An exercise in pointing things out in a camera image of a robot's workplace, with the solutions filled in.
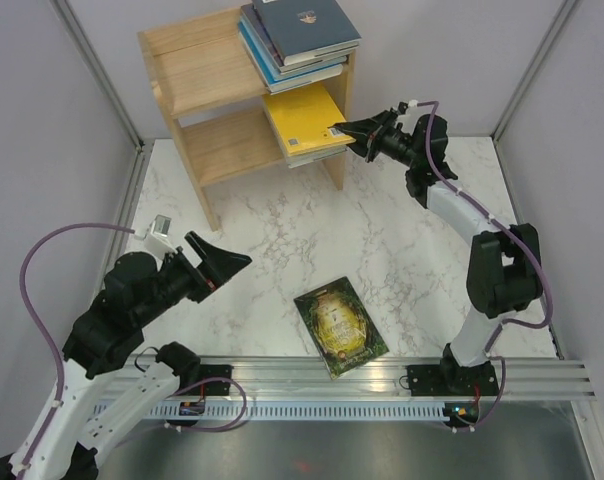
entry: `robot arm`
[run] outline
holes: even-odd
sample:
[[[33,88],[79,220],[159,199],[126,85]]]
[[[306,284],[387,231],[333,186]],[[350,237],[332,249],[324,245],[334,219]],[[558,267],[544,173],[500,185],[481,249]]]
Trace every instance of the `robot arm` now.
[[[87,423],[94,406],[133,351],[144,341],[143,328],[183,298],[200,303],[251,263],[245,255],[220,250],[195,233],[185,237],[202,259],[194,267],[173,248],[166,233],[170,220],[159,216],[144,252],[120,257],[104,278],[89,310],[80,316],[62,351],[64,390],[53,389],[25,442],[0,459],[2,480],[93,480],[110,451],[160,400],[200,380],[200,360],[172,343],[156,363],[109,409]]]
[[[492,375],[486,351],[501,332],[502,320],[526,309],[542,295],[542,286],[532,265],[509,238],[476,208],[446,185],[433,171],[427,155],[430,148],[435,167],[448,184],[459,188],[457,175],[446,163],[447,122],[439,116],[432,120],[427,145],[429,115],[422,116],[413,131],[402,131],[401,116],[409,105],[400,103],[375,117],[338,123],[335,128],[352,136],[349,145],[357,155],[374,161],[380,153],[402,163],[407,189],[422,207],[431,210],[465,240],[471,249],[467,293],[471,309],[458,336],[447,345],[439,365],[442,383],[452,394],[467,394],[467,385]],[[531,225],[512,226],[511,233],[522,240],[540,259],[536,230]],[[512,259],[505,265],[503,257]]]

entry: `wooden shelf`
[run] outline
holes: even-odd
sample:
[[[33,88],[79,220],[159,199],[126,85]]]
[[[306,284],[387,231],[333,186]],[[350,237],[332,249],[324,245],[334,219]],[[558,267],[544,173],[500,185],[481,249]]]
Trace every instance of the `wooden shelf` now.
[[[261,108],[245,110],[184,129],[189,161],[205,187],[283,161]]]
[[[204,188],[283,160],[262,109],[183,127],[193,113],[265,95],[267,88],[238,38],[240,8],[138,33],[151,90],[213,230],[218,217]],[[355,55],[324,85],[349,118]],[[344,185],[346,155],[323,161],[336,188]]]

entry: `white wall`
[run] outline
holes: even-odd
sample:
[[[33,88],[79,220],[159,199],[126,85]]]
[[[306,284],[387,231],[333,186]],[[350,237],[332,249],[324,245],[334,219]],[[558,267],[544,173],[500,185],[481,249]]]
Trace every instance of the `white wall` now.
[[[69,0],[146,138],[168,137],[137,44],[140,30],[249,0]],[[354,118],[439,99],[457,135],[493,132],[561,0],[340,0],[364,41]]]
[[[538,227],[566,353],[604,410],[604,0],[582,2],[501,142]]]
[[[22,259],[57,227],[114,221],[133,153],[49,2],[0,0],[0,456],[30,430],[55,371],[20,300]],[[58,345],[88,306],[107,240],[70,233],[29,270]]]

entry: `marble table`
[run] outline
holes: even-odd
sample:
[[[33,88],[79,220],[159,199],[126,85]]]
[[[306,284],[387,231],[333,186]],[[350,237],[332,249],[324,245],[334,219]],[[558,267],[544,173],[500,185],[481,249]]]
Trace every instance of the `marble table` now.
[[[491,140],[452,138],[447,153],[465,189],[513,222]],[[173,142],[156,141],[133,227],[145,229],[166,215],[175,245],[185,245],[184,234],[194,230],[250,255],[253,264],[202,304],[183,301],[148,326],[142,348],[177,340],[200,355],[316,356],[293,299],[346,275],[390,355],[440,356],[469,308],[469,248],[409,196],[404,171],[388,159],[353,158],[342,192],[322,165],[255,172],[208,189],[223,219],[221,231],[211,232]],[[134,238],[127,244],[128,251],[141,248]],[[539,302],[519,318],[539,321]],[[548,330],[514,326],[494,352],[555,356]]]

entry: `gray floor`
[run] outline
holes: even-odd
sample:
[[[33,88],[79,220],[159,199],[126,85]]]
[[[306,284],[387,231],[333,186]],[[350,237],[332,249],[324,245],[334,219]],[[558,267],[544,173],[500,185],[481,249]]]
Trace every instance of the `gray floor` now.
[[[415,423],[253,422],[224,434],[159,430],[121,447],[100,480],[588,480],[567,407],[501,405],[473,434]]]

